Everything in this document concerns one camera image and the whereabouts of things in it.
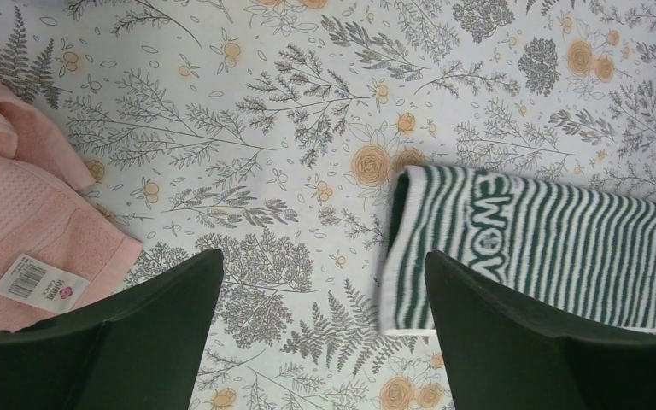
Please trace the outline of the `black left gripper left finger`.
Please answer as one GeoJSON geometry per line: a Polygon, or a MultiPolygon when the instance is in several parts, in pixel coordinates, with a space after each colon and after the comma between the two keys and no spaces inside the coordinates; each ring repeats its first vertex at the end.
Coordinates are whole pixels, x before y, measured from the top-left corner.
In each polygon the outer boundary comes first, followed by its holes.
{"type": "Polygon", "coordinates": [[[186,409],[222,279],[209,249],[86,307],[0,331],[0,409],[186,409]]]}

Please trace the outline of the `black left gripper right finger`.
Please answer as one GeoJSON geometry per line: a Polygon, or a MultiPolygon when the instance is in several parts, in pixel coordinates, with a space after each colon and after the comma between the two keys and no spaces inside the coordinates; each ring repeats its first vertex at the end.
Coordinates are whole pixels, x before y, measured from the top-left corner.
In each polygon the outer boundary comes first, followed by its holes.
{"type": "Polygon", "coordinates": [[[425,285],[458,409],[656,409],[656,335],[564,312],[439,251],[425,285]]]}

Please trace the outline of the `green white striped towel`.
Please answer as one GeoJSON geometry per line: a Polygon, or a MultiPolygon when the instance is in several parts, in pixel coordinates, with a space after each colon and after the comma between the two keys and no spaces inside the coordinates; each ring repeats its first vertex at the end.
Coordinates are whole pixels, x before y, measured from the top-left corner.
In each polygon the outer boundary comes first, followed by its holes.
{"type": "Polygon", "coordinates": [[[656,334],[656,202],[466,167],[406,167],[379,288],[382,333],[433,333],[424,275],[434,250],[566,312],[656,334]]]}

